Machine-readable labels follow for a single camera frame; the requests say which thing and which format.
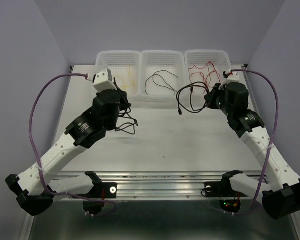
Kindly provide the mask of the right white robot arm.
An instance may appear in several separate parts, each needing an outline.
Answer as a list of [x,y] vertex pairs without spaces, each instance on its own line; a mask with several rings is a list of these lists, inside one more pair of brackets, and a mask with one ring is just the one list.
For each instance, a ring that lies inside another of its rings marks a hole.
[[274,145],[261,117],[248,108],[249,91],[238,82],[217,83],[205,97],[207,107],[220,110],[230,128],[250,149],[267,180],[247,176],[241,170],[222,175],[206,191],[207,197],[230,197],[235,192],[260,203],[274,220],[300,211],[300,176]]

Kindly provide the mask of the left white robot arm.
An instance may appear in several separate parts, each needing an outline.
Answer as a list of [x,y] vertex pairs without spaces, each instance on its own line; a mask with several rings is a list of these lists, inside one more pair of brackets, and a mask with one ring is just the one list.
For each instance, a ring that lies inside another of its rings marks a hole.
[[92,107],[70,123],[51,149],[36,158],[33,166],[5,179],[19,206],[37,216],[65,197],[84,200],[84,207],[89,201],[101,206],[112,204],[117,197],[117,183],[104,183],[93,171],[66,180],[55,177],[73,159],[105,138],[107,131],[114,131],[120,111],[130,107],[127,93],[121,89],[98,93]]

